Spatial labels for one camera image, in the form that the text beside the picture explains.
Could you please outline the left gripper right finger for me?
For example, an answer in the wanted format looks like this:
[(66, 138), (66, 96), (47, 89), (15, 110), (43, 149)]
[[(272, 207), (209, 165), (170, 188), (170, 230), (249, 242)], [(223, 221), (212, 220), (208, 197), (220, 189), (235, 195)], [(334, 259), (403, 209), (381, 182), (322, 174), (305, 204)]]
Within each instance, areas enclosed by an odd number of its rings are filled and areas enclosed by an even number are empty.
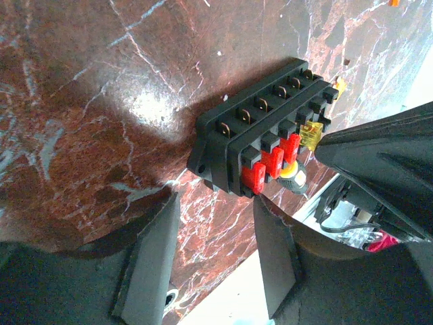
[(278, 215), (279, 208), (265, 196), (253, 202), (254, 231), (268, 315), (276, 319), (302, 278), (293, 235)]

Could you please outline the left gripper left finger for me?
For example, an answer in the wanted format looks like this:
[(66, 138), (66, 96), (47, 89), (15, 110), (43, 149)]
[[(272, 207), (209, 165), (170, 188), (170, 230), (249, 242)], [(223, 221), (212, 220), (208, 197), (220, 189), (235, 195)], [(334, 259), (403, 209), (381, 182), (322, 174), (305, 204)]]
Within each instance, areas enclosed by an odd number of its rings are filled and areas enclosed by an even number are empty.
[(111, 310), (123, 324), (161, 324), (177, 245), (179, 194), (138, 237)]

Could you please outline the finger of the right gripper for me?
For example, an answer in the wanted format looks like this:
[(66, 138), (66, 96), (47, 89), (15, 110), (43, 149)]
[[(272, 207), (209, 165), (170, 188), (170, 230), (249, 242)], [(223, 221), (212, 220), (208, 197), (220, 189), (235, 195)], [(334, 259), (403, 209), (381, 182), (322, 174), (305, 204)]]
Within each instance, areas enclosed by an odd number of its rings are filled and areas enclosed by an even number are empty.
[(315, 157), (339, 174), (315, 213), (323, 231), (351, 229), (324, 224), (345, 200), (371, 215), (358, 228), (384, 230), (399, 240), (432, 240), (432, 151), (318, 150)]
[(315, 158), (333, 156), (338, 146), (363, 141), (431, 135), (432, 102), (428, 102), (386, 118), (327, 134), (317, 145)]

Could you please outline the yellow blade fuse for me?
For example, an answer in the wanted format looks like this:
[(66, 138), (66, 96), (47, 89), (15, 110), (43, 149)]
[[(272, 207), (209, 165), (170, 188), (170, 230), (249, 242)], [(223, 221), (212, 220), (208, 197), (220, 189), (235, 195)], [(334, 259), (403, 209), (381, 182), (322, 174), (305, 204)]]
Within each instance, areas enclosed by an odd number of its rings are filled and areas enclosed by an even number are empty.
[(302, 125), (300, 128), (300, 144), (302, 146), (306, 146), (310, 151), (314, 152), (321, 140), (322, 131), (322, 123), (307, 121), (306, 124)]

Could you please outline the black fuse box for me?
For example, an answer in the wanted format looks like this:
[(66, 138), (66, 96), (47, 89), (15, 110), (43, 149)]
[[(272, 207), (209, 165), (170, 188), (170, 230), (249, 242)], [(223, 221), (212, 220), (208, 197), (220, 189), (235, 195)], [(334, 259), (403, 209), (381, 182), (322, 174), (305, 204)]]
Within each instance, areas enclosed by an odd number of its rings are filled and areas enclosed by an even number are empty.
[(325, 109), (337, 98), (308, 62), (294, 59), (198, 117), (187, 168), (211, 190), (251, 198), (256, 194), (242, 183), (242, 167), (262, 163), (262, 151), (271, 153), (307, 121), (327, 127)]

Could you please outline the orange blade fuse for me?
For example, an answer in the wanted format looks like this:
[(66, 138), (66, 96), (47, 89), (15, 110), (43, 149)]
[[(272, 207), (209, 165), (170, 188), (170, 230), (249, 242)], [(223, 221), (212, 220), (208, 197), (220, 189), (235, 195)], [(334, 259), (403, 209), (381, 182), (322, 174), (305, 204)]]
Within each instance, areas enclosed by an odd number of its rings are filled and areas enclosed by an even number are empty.
[(391, 7), (398, 7), (399, 3), (400, 3), (400, 0), (389, 0), (388, 1), (389, 6), (391, 6)]
[(342, 95), (343, 92), (347, 88), (347, 84), (346, 84), (346, 82), (344, 81), (344, 79), (341, 76), (338, 76), (336, 78), (336, 82), (335, 82), (334, 87), (335, 87), (335, 89), (338, 90), (338, 95)]

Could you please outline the red blade fuse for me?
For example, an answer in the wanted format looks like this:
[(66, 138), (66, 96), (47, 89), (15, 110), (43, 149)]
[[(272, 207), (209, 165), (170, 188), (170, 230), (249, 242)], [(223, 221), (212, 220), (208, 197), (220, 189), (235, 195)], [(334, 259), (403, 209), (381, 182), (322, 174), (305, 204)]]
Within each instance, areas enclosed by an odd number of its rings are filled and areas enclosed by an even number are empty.
[(266, 173), (273, 179), (277, 179), (281, 174), (284, 150), (275, 147), (271, 153), (262, 151), (261, 162), (266, 166)]
[(293, 164), (296, 160), (301, 139), (301, 136), (295, 133), (291, 134), (288, 139), (280, 139), (279, 147), (284, 151), (283, 159), (288, 165)]
[(266, 166), (261, 162), (256, 162), (251, 169), (242, 167), (242, 183), (251, 189), (254, 194), (263, 192), (265, 188), (265, 175)]

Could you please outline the silver combination wrench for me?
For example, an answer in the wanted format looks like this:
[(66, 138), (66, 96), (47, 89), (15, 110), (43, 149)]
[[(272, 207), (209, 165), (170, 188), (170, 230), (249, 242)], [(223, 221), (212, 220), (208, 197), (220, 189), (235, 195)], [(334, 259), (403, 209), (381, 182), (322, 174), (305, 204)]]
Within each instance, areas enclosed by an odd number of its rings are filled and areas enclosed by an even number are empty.
[(165, 301), (165, 306), (164, 306), (164, 311), (162, 316), (163, 318), (173, 308), (173, 305), (177, 300), (178, 296), (179, 296), (178, 288), (172, 282), (170, 282), (168, 284), (168, 290), (166, 292), (166, 301)]

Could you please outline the yellow black screwdriver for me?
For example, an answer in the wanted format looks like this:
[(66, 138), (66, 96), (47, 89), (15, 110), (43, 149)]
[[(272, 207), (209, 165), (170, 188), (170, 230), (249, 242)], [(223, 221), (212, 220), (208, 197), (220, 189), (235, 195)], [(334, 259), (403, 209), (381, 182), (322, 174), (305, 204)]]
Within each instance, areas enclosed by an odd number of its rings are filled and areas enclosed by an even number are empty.
[(308, 190), (306, 177), (307, 173), (305, 166), (296, 160), (291, 165), (281, 170), (277, 182), (292, 193), (303, 195)]

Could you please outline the aluminium front rail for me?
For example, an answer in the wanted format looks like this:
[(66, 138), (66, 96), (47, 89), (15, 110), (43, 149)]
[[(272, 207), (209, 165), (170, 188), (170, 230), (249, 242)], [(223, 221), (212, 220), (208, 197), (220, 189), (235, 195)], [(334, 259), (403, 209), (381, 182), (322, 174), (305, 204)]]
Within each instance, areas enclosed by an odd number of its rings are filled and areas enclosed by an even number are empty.
[(288, 224), (307, 219), (336, 178), (313, 173), (302, 195), (270, 183), (265, 195), (283, 214), (265, 217), (253, 200), (211, 192), (187, 173), (172, 272), (179, 297), (166, 323), (269, 324), (266, 292), (282, 301), (299, 276)]

